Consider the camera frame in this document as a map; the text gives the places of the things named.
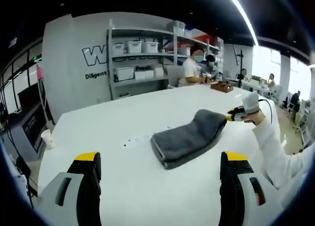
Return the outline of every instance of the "floor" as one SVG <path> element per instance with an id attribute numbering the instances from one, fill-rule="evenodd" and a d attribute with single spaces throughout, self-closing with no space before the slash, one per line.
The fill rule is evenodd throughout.
<path id="1" fill-rule="evenodd" d="M 277 107 L 277 114 L 279 119 L 279 125 L 280 125 L 280 136 L 281 136 L 281 143 L 284 148 L 284 151 L 287 155 L 292 155 L 293 153 L 298 153 L 300 149 L 302 149 L 302 140 L 299 135 L 299 133 L 295 133 L 295 130 L 293 129 L 294 123 L 291 121 L 287 115 L 286 112 L 279 107 Z M 28 166 L 31 169 L 31 179 L 30 185 L 37 189 L 37 182 L 38 182 L 38 175 L 39 175 L 39 168 L 41 164 L 41 158 L 38 161 L 30 162 L 28 163 Z M 34 205 L 36 206 L 37 203 L 37 197 L 32 198 Z"/>

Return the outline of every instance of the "white table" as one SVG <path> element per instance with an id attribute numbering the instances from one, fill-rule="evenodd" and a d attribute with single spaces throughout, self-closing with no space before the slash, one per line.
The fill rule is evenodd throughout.
<path id="1" fill-rule="evenodd" d="M 243 86 L 250 87 L 254 91 L 258 91 L 261 96 L 267 97 L 270 90 L 268 88 L 261 87 L 260 85 L 253 84 L 251 82 L 242 82 Z"/>
<path id="2" fill-rule="evenodd" d="M 63 114 L 52 136 L 56 148 L 43 156 L 39 193 L 59 173 L 66 172 L 81 153 L 101 154 L 100 217 L 111 226 L 217 226 L 221 215 L 220 161 L 222 151 L 247 155 L 254 170 L 261 155 L 253 124 L 229 122 L 218 144 L 196 159 L 172 170 L 157 161 L 149 140 L 124 148 L 130 138 L 177 127 L 199 109 L 226 114 L 241 105 L 239 88 L 225 94 L 209 85 L 194 85 L 102 103 Z M 276 109 L 273 125 L 280 134 Z M 266 102 L 261 109 L 267 119 Z"/>

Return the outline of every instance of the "pink object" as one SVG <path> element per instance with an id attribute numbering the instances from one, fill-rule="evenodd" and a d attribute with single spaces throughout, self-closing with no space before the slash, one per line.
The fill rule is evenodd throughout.
<path id="1" fill-rule="evenodd" d="M 37 65 L 36 73 L 37 73 L 37 78 L 39 80 L 41 80 L 43 78 L 43 74 L 42 74 L 41 69 L 40 69 L 40 67 L 38 65 Z"/>

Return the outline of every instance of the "ceiling light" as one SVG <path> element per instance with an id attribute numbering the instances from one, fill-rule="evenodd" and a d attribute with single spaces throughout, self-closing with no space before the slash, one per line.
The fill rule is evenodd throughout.
<path id="1" fill-rule="evenodd" d="M 250 30 L 251 34 L 252 34 L 252 39 L 255 42 L 255 45 L 259 46 L 258 44 L 258 40 L 257 37 L 255 35 L 254 29 L 252 28 L 251 22 L 248 19 L 243 7 L 241 6 L 241 4 L 238 2 L 238 0 L 232 0 L 232 2 L 234 3 L 234 5 L 237 7 L 238 11 L 241 13 L 242 17 L 244 18 L 246 25 L 248 27 L 248 29 Z"/>

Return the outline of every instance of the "wooden box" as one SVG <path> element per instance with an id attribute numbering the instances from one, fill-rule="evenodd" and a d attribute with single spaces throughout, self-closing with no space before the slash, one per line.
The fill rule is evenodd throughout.
<path id="1" fill-rule="evenodd" d="M 229 83 L 222 83 L 222 82 L 218 82 L 215 84 L 211 84 L 211 89 L 220 91 L 220 92 L 224 92 L 224 93 L 228 93 L 230 91 L 233 90 L 233 86 Z"/>

